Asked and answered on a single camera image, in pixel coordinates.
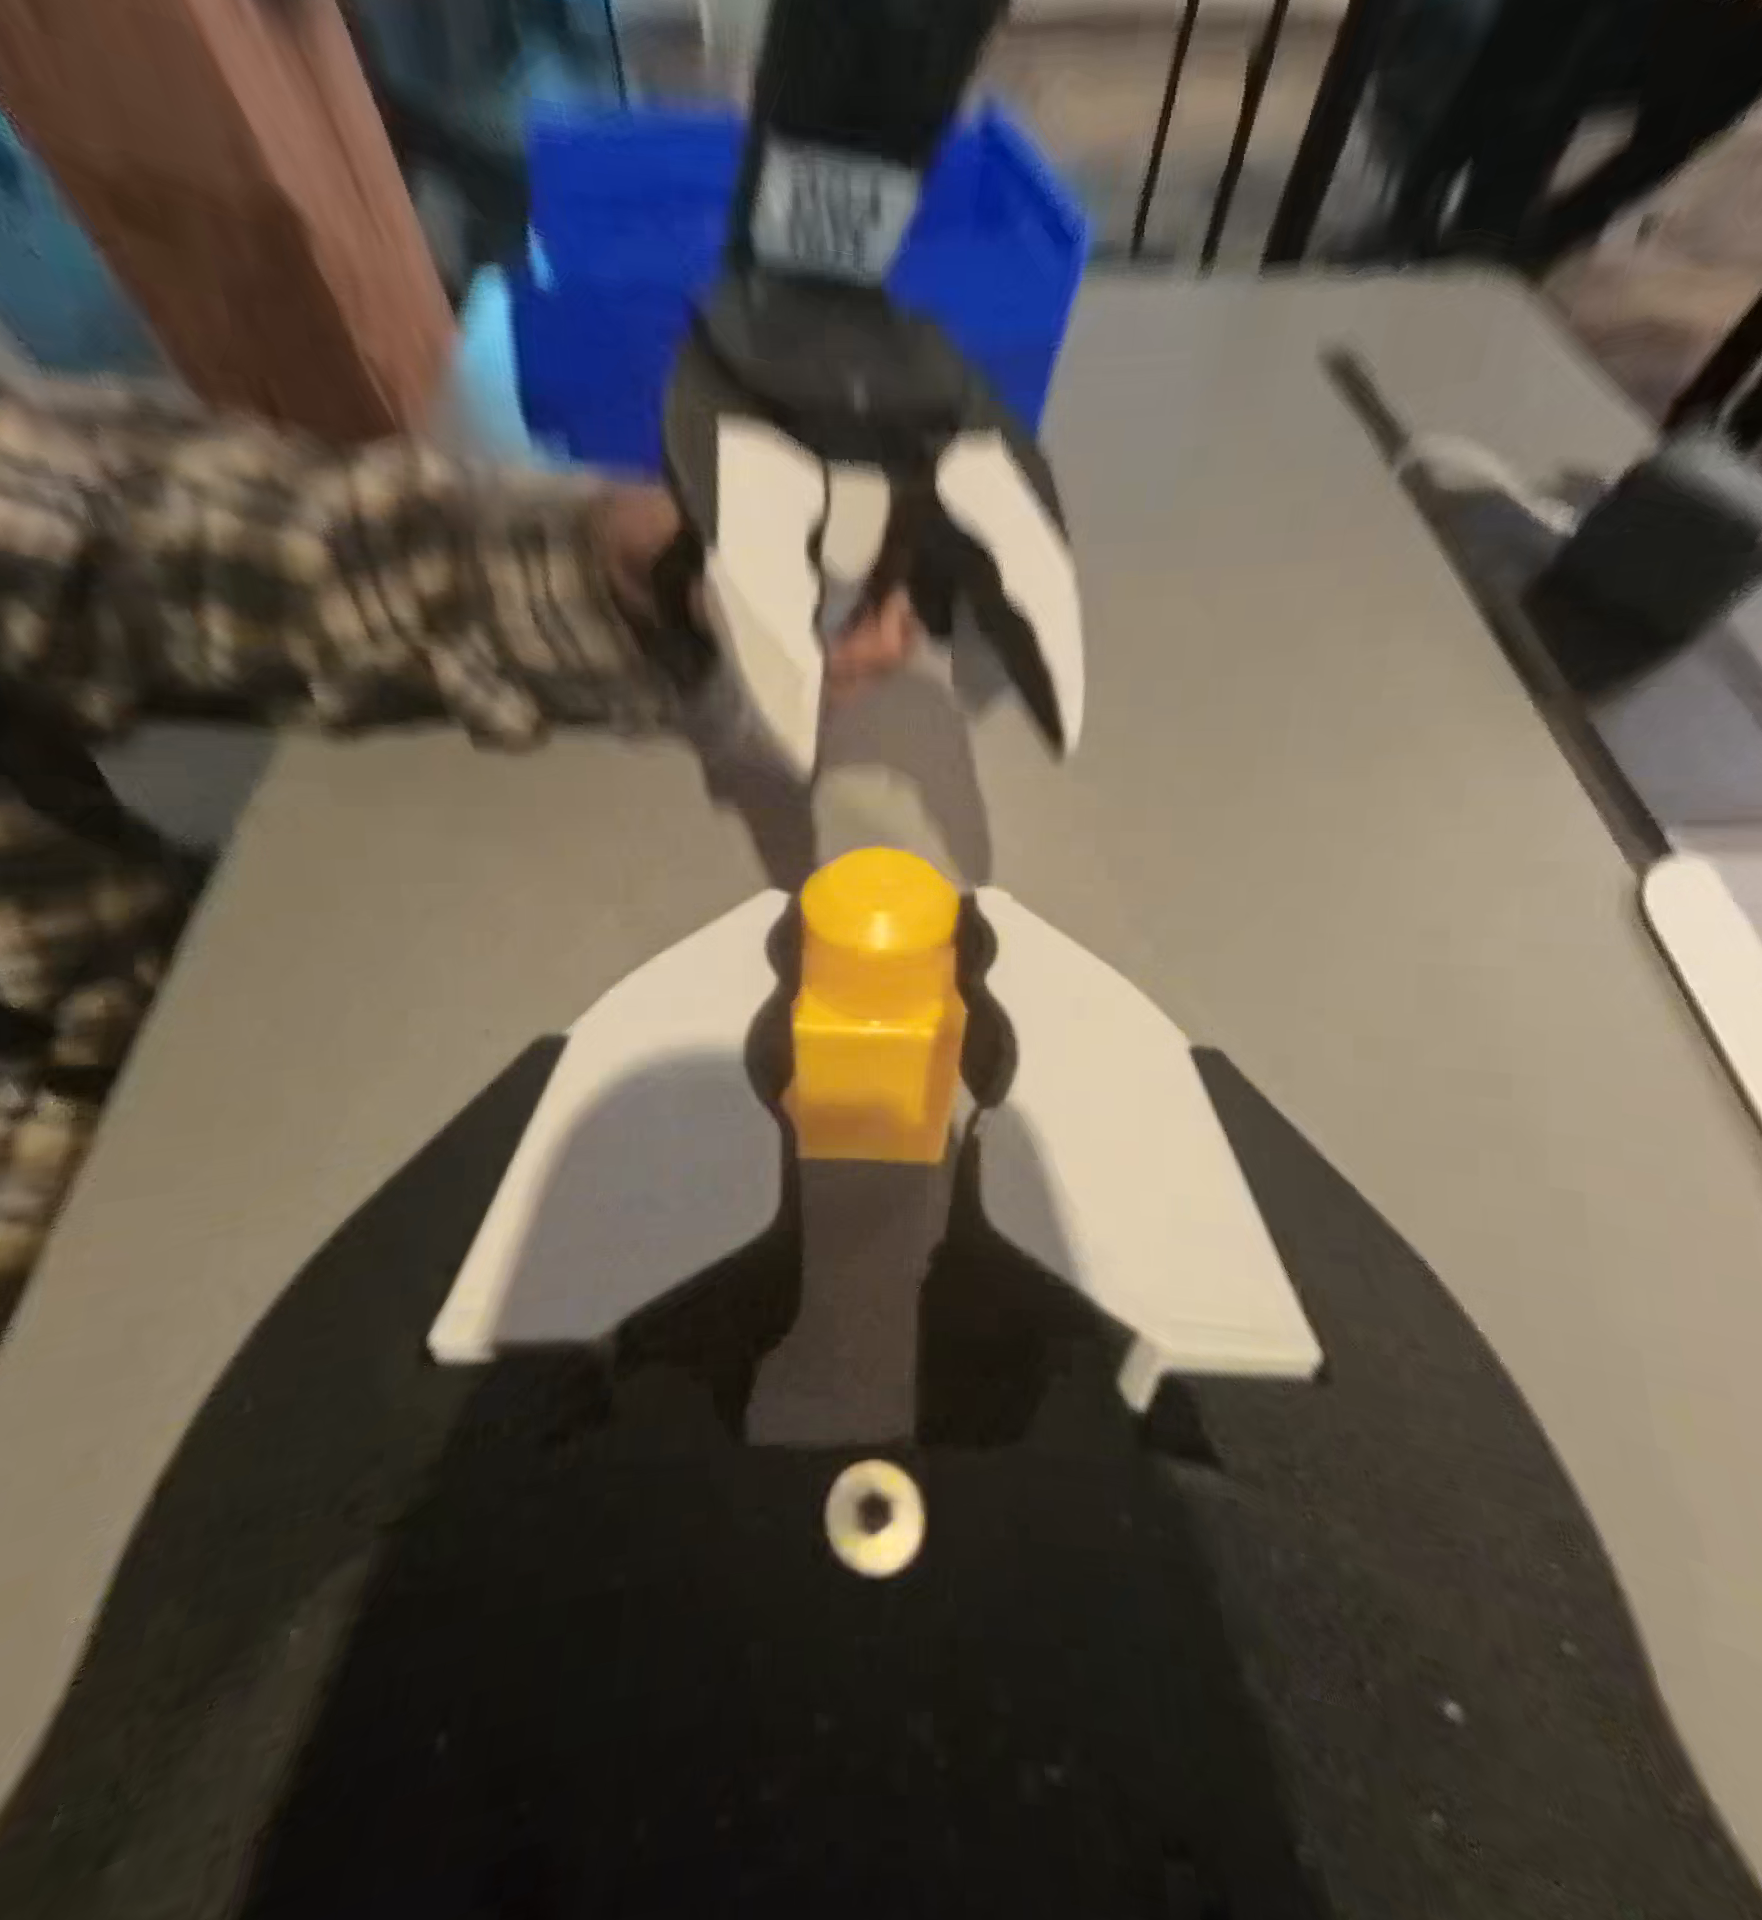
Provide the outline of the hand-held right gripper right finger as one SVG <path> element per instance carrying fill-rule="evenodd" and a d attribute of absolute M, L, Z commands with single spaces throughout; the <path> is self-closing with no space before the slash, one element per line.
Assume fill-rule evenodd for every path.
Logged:
<path fill-rule="evenodd" d="M 1311 1382 L 1301 1306 L 1181 1026 L 1002 888 L 959 903 L 950 1134 L 988 1231 L 1125 1335 L 1116 1390 Z"/>

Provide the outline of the white pad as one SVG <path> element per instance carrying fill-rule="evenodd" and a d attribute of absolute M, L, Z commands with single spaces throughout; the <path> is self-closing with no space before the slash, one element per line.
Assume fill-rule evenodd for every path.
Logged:
<path fill-rule="evenodd" d="M 1715 867 L 1667 851 L 1638 880 L 1638 912 L 1762 1135 L 1762 939 Z"/>

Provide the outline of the wooden pillar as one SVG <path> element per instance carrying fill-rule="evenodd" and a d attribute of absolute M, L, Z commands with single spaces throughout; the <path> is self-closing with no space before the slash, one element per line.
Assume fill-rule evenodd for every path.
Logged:
<path fill-rule="evenodd" d="M 457 323 L 339 4 L 0 3 L 0 109 L 204 401 L 434 412 Z"/>

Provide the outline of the blue divided plastic bin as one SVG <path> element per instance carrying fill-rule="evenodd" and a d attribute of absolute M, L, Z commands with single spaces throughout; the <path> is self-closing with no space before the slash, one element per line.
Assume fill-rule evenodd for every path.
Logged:
<path fill-rule="evenodd" d="M 530 114 L 528 254 L 508 288 L 535 445 L 576 467 L 656 477 L 660 401 L 721 268 L 744 141 L 735 109 Z M 1089 253 L 1082 204 L 991 103 L 944 144 L 886 288 L 1040 430 Z"/>

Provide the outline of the person's left hand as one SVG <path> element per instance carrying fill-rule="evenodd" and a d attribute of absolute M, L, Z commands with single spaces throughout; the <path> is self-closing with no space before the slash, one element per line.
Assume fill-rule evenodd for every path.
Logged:
<path fill-rule="evenodd" d="M 694 533 L 669 493 L 619 484 L 589 509 L 589 550 L 614 609 L 666 685 L 694 697 L 720 669 Z M 907 669 L 927 640 L 902 590 L 866 597 L 825 647 L 831 706 Z"/>

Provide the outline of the dark grey power adapter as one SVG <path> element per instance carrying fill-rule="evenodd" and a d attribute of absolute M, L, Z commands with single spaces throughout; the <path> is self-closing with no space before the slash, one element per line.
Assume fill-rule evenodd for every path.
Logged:
<path fill-rule="evenodd" d="M 1762 463 L 1691 425 L 1627 468 L 1522 592 L 1561 682 L 1611 699 L 1762 588 Z"/>

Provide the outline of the small yellow mega block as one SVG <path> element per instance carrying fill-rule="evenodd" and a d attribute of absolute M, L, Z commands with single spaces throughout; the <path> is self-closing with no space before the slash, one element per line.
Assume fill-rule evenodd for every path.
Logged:
<path fill-rule="evenodd" d="M 962 1089 L 959 891 L 913 851 L 846 851 L 799 893 L 792 1070 L 801 1162 L 933 1168 Z"/>

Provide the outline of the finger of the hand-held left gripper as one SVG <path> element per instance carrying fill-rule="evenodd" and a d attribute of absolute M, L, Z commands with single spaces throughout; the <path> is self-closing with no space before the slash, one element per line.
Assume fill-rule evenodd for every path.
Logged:
<path fill-rule="evenodd" d="M 946 522 L 979 559 L 976 625 L 1056 757 L 1087 708 L 1082 596 L 1052 477 L 1032 447 L 951 443 L 935 467 Z"/>
<path fill-rule="evenodd" d="M 762 419 L 718 419 L 706 608 L 753 731 L 792 775 L 810 775 L 818 759 L 825 662 L 815 540 L 825 511 L 826 474 L 812 452 Z"/>

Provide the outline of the black tripod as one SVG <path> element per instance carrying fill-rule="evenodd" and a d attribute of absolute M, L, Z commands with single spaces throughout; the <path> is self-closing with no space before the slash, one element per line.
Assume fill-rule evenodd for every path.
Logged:
<path fill-rule="evenodd" d="M 1150 232 L 1215 4 L 1179 4 L 1116 258 L 1486 266 L 1667 425 L 1762 449 L 1762 4 L 1227 4 L 1193 232 Z"/>

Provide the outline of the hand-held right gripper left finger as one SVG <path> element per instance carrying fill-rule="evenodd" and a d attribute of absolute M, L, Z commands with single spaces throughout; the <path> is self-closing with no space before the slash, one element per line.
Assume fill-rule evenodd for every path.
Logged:
<path fill-rule="evenodd" d="M 427 1331 L 434 1363 L 597 1346 L 774 1225 L 781 1134 L 750 1031 L 788 905 L 747 898 L 574 1021 Z"/>

